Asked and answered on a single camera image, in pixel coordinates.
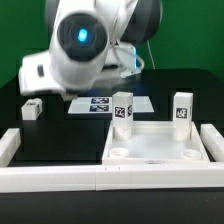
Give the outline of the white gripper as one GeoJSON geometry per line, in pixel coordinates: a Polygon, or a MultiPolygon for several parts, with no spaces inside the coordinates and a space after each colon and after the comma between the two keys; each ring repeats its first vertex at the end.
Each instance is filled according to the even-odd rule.
{"type": "Polygon", "coordinates": [[[27,55],[22,59],[18,74],[20,94],[60,94],[64,100],[77,98],[77,92],[66,90],[53,79],[49,59],[48,51],[27,55]]]}

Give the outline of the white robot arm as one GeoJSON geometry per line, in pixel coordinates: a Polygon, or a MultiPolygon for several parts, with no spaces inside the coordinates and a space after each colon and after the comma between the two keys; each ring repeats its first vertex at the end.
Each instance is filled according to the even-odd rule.
{"type": "Polygon", "coordinates": [[[140,73],[136,47],[156,34],[162,13],[162,0],[46,0],[49,49],[23,58],[20,93],[77,94],[140,73]]]}

